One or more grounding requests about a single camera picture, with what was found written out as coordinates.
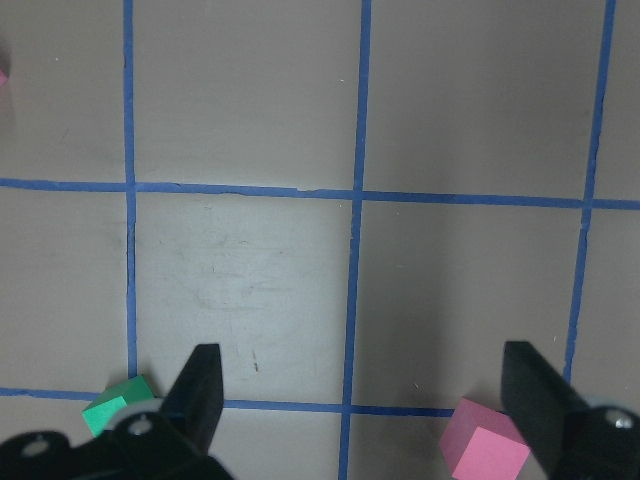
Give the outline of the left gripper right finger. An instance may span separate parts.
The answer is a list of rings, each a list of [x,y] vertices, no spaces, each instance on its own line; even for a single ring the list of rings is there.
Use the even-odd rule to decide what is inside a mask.
[[[548,479],[639,477],[639,415],[587,401],[527,341],[504,344],[501,402]]]

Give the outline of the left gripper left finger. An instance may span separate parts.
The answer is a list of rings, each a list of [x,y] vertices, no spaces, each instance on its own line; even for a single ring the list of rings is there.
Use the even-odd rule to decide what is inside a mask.
[[[157,408],[129,409],[73,447],[58,431],[1,444],[3,479],[230,479],[209,449],[224,406],[220,346],[197,345]]]

